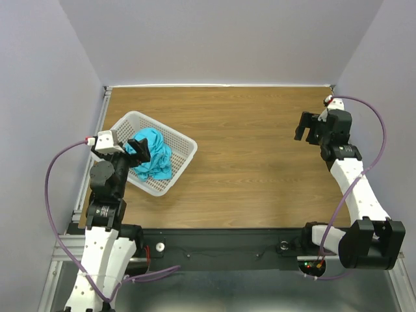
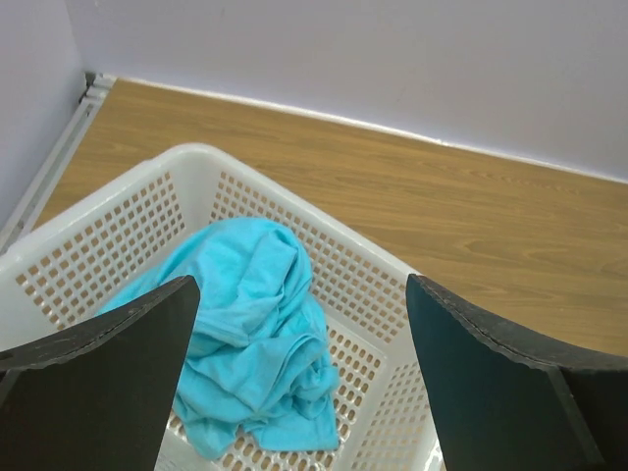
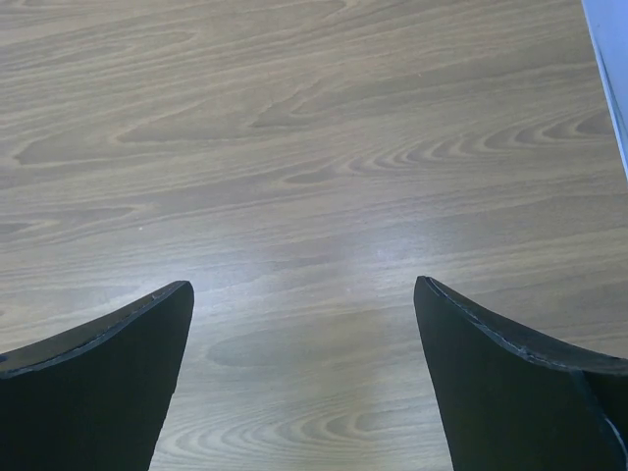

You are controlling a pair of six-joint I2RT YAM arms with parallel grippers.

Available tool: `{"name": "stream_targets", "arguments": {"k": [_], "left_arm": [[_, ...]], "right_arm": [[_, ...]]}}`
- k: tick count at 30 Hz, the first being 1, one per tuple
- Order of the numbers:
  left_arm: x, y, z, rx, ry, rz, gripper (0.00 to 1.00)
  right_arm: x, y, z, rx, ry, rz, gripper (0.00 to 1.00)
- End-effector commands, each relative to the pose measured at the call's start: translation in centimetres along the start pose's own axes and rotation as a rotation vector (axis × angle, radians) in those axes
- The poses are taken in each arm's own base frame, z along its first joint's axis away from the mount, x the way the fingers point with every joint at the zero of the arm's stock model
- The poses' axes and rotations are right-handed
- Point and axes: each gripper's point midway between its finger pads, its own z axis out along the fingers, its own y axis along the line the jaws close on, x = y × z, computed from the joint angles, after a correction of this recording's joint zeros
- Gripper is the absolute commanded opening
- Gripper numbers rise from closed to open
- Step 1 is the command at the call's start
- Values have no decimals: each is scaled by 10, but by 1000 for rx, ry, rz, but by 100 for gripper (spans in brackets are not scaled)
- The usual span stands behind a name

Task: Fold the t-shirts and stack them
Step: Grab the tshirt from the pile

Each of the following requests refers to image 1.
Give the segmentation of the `turquoise t shirt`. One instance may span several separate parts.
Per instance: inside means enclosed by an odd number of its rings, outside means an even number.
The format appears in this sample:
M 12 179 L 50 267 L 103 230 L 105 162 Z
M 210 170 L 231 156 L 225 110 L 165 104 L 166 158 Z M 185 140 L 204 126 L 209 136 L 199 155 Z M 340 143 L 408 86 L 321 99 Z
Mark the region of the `turquoise t shirt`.
M 155 128 L 143 128 L 133 135 L 136 140 L 146 138 L 151 155 L 151 161 L 134 167 L 133 171 L 139 180 L 146 182 L 154 180 L 169 180 L 172 178 L 171 148 L 164 142 L 163 134 Z

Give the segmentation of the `white perforated plastic basket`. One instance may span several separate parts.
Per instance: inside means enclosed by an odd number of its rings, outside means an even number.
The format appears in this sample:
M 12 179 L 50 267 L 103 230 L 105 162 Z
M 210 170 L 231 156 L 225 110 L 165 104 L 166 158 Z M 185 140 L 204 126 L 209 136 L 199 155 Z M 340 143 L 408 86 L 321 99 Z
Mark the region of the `white perforated plastic basket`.
M 128 112 L 93 140 L 90 188 L 95 197 L 121 198 L 125 184 L 163 196 L 190 164 L 197 143 L 137 111 Z

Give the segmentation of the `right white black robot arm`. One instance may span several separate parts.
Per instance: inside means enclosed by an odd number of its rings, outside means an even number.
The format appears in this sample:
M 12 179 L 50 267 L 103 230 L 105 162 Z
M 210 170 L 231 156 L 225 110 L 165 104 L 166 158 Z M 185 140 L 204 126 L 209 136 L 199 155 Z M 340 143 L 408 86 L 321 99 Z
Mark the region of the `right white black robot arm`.
M 351 226 L 340 230 L 332 222 L 312 225 L 311 231 L 299 238 L 301 250 L 320 255 L 338 255 L 347 269 L 364 268 L 391 270 L 399 255 L 405 227 L 394 221 L 382 208 L 366 177 L 362 156 L 349 143 L 352 117 L 341 109 L 322 114 L 303 112 L 295 130 L 295 140 L 305 137 L 320 147 L 320 154 L 336 180 L 346 205 Z

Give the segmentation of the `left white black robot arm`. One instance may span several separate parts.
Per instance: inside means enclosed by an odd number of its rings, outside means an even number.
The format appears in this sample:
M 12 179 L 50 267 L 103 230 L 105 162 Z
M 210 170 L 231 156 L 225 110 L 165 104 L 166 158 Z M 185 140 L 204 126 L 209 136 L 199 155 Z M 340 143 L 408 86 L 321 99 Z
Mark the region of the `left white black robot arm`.
M 140 226 L 123 224 L 129 169 L 151 159 L 147 139 L 128 140 L 135 153 L 111 149 L 90 169 L 90 199 L 79 271 L 65 311 L 114 311 L 114 300 L 132 256 L 144 251 Z

